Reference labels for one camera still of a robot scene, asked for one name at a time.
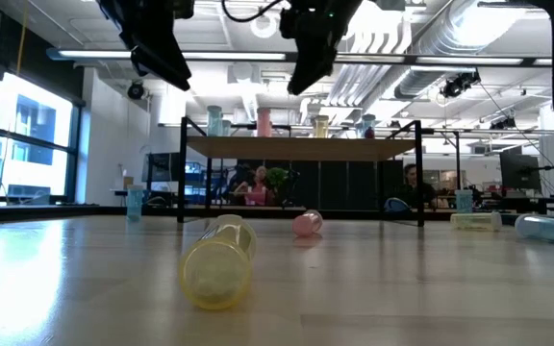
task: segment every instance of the blue plastic bottle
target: blue plastic bottle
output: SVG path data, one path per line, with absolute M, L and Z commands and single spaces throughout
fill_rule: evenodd
M 129 185 L 127 187 L 127 220 L 139 222 L 142 216 L 142 199 L 144 189 L 140 185 Z
M 554 218 L 522 215 L 516 220 L 516 232 L 524 237 L 554 241 Z

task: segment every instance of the ceiling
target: ceiling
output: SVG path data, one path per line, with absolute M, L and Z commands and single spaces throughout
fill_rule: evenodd
M 21 20 L 25 0 L 0 0 L 0 9 L 16 20 Z M 245 7 L 245 0 L 229 1 L 231 13 L 246 16 L 257 10 Z M 426 10 L 412 14 L 412 32 L 421 30 L 424 24 L 439 11 L 446 0 L 426 0 Z M 28 27 L 33 32 L 60 48 L 123 49 L 115 26 L 105 19 L 97 3 L 83 0 L 29 0 Z M 236 50 L 236 51 L 295 51 L 293 40 L 281 38 L 275 33 L 260 38 L 252 32 L 250 24 L 232 22 L 221 14 L 218 2 L 196 0 L 195 16 L 178 20 L 174 33 L 183 50 Z M 340 51 L 349 51 L 353 39 L 343 40 Z M 542 12 L 529 12 L 516 22 L 499 39 L 487 46 L 481 54 L 493 55 L 550 55 L 550 24 Z M 112 86 L 125 90 L 138 78 L 129 62 L 93 62 L 100 76 Z M 198 119 L 205 116 L 208 105 L 219 105 L 224 112 L 232 113 L 242 108 L 243 99 L 229 91 L 225 62 L 191 62 L 194 75 L 190 80 L 187 114 Z M 299 111 L 306 97 L 324 98 L 337 80 L 342 66 L 336 65 L 332 76 L 323 78 L 307 90 L 307 95 L 291 96 L 286 93 L 287 77 L 294 65 L 289 63 L 258 63 L 266 83 L 264 92 L 257 95 L 260 107 Z M 520 104 L 516 112 L 517 124 L 523 127 L 537 125 L 538 106 L 547 101 L 550 87 L 548 69 L 481 68 L 483 85 L 500 107 Z M 164 94 L 166 85 L 155 78 L 145 80 L 152 94 Z M 442 107 L 433 101 L 434 96 L 422 95 L 419 100 L 395 115 L 423 119 L 425 126 L 453 124 L 457 127 L 480 125 L 480 118 L 493 115 L 497 106 L 479 86 L 469 90 L 460 99 Z M 292 121 L 273 119 L 275 123 Z

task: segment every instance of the light gray floor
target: light gray floor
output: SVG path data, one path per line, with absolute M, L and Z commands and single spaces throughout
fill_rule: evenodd
M 252 289 L 221 312 L 176 277 L 204 220 L 0 225 L 0 345 L 554 345 L 554 244 L 352 221 L 294 239 L 288 220 L 249 221 Z

